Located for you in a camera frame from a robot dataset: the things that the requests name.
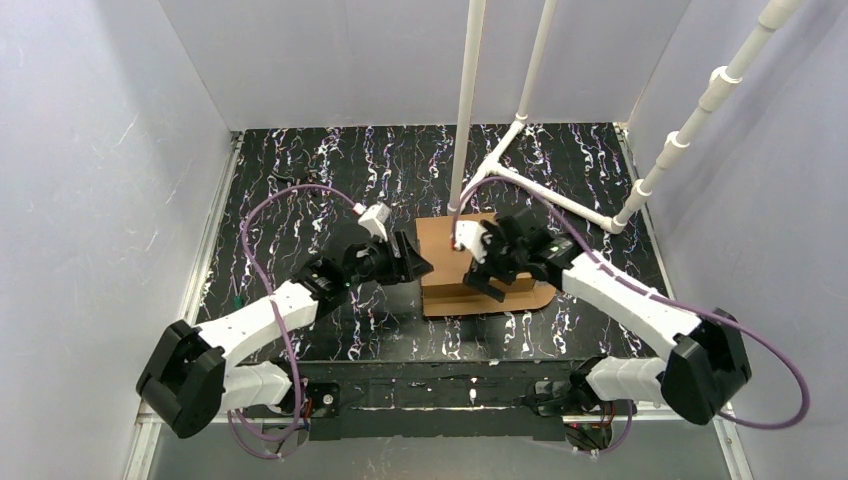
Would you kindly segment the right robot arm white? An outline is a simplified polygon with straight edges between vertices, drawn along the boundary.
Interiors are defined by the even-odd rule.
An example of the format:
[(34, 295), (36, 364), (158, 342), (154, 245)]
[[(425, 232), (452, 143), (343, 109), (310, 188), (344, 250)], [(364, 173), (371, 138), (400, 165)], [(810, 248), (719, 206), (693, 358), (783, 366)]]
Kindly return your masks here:
[(666, 297), (632, 279), (570, 234), (556, 235), (529, 210), (493, 221), (459, 220), (455, 249), (472, 256), (463, 282), (498, 301), (495, 281), (519, 275), (582, 300), (635, 334), (654, 351), (650, 358), (593, 357), (566, 381), (544, 386), (526, 400), (539, 414), (588, 411), (616, 401), (670, 407), (683, 419), (709, 423), (751, 378), (732, 318), (720, 322), (670, 306)]

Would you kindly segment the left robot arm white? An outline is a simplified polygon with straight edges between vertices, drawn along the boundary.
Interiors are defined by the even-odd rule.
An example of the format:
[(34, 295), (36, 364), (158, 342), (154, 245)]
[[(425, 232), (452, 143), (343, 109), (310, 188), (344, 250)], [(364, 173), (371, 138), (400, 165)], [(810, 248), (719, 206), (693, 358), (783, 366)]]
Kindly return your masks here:
[(332, 247), (311, 256), (272, 293), (224, 317), (198, 326), (170, 324), (135, 390), (180, 438), (226, 411), (279, 406), (299, 385), (293, 368), (270, 361), (244, 365), (244, 359), (283, 332), (331, 315), (360, 284), (410, 283), (433, 269), (403, 231)]

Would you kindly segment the brown cardboard box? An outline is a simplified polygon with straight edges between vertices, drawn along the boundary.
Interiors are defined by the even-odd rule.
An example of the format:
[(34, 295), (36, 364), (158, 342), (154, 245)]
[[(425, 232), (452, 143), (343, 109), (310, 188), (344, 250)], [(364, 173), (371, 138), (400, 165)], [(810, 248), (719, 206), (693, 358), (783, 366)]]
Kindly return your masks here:
[(491, 284), (505, 292), (499, 302), (463, 283), (472, 255), (449, 247), (452, 219), (448, 216), (420, 217), (415, 220), (420, 254), (433, 266), (421, 279), (422, 309), (426, 317), (469, 316), (538, 310), (557, 295), (552, 286), (521, 274), (511, 285), (493, 280)]

